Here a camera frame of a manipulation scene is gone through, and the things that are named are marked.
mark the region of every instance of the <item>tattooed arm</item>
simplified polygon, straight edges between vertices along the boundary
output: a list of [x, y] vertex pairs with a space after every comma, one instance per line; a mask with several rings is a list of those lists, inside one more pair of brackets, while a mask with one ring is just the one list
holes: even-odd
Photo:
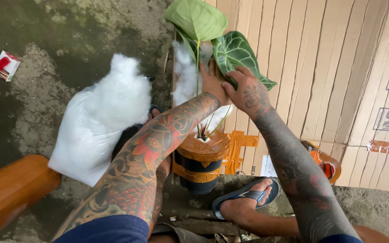
[[335, 199], [327, 177], [271, 106], [266, 87], [250, 69], [237, 67], [236, 70], [227, 75], [238, 82], [238, 90], [228, 84], [224, 84], [224, 88], [264, 137], [303, 241], [316, 243], [335, 234], [358, 238]]
[[68, 216], [53, 240], [78, 225], [110, 215], [137, 216], [150, 225], [157, 186], [156, 169], [229, 97], [216, 76], [215, 62], [208, 75], [203, 64], [202, 94], [170, 109], [143, 126], [121, 149], [89, 196]]

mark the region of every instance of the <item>hand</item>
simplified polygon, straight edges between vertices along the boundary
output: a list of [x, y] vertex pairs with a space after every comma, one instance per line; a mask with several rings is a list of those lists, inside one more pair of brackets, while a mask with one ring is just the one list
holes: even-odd
[[210, 60], [209, 75], [202, 61], [199, 64], [199, 69], [201, 70], [202, 75], [202, 92], [208, 92], [217, 97], [220, 101], [220, 106], [232, 104], [229, 96], [222, 87], [222, 83], [226, 83], [225, 78], [221, 74], [220, 69], [216, 67], [214, 58], [211, 58]]
[[234, 105], [247, 113], [250, 118], [255, 119], [258, 115], [272, 109], [267, 88], [250, 69], [245, 66], [237, 66], [235, 71], [227, 73], [226, 76], [233, 78], [238, 83], [238, 89], [235, 91], [230, 83], [223, 82], [224, 90]]

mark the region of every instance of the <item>flip-flop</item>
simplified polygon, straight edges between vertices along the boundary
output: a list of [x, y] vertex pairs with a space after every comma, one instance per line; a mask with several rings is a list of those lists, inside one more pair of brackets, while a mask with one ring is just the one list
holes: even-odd
[[255, 180], [252, 183], [244, 186], [239, 190], [233, 191], [231, 193], [216, 198], [212, 204], [214, 215], [216, 215], [216, 217], [219, 219], [224, 219], [220, 213], [220, 205], [226, 200], [237, 199], [237, 198], [251, 198], [256, 200], [259, 203], [262, 200], [262, 198], [264, 198], [265, 191], [249, 191], [249, 190], [254, 185], [258, 184], [259, 182], [265, 179], [270, 179], [273, 181], [273, 183], [269, 185], [271, 186], [271, 192], [268, 195], [268, 198], [265, 200], [265, 203], [261, 206], [256, 205], [256, 208], [265, 207], [266, 205], [272, 203], [277, 198], [280, 192], [280, 185], [278, 184], [278, 181], [272, 177], [262, 177], [261, 179]]
[[[164, 111], [163, 111], [163, 108], [161, 108], [160, 106], [151, 104], [151, 107], [149, 108], [148, 114], [152, 114], [154, 109], [159, 110], [159, 111], [160, 111], [160, 114], [164, 112]], [[136, 125], [136, 126], [138, 127], [138, 130], [140, 130], [140, 129], [142, 128], [143, 124], [138, 124], [138, 125]]]

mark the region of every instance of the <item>white paper label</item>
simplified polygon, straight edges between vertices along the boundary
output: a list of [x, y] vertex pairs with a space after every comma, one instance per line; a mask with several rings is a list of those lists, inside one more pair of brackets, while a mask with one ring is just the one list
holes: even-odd
[[277, 177], [277, 173], [275, 172], [273, 162], [269, 155], [264, 155], [262, 159], [261, 176]]

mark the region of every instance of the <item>anthurium plant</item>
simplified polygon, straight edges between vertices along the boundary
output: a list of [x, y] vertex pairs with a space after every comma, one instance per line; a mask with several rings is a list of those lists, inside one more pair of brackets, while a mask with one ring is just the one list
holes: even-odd
[[[268, 90], [277, 84], [259, 72], [256, 55], [243, 34], [238, 31], [230, 31], [223, 36], [224, 30], [229, 25], [229, 19], [210, 4], [202, 0], [175, 0], [167, 8], [165, 19], [175, 26], [190, 50], [197, 67], [199, 67], [199, 45], [202, 41], [210, 40], [213, 45], [214, 59], [225, 77], [226, 73], [235, 70], [236, 66], [245, 66], [253, 72]], [[238, 88], [238, 83], [235, 80], [228, 79], [227, 81], [234, 86], [235, 90]], [[196, 78], [196, 95], [198, 95], [198, 87], [199, 70]], [[200, 129], [198, 126], [197, 136], [206, 141], [209, 137], [205, 134], [207, 130], [208, 128]]]

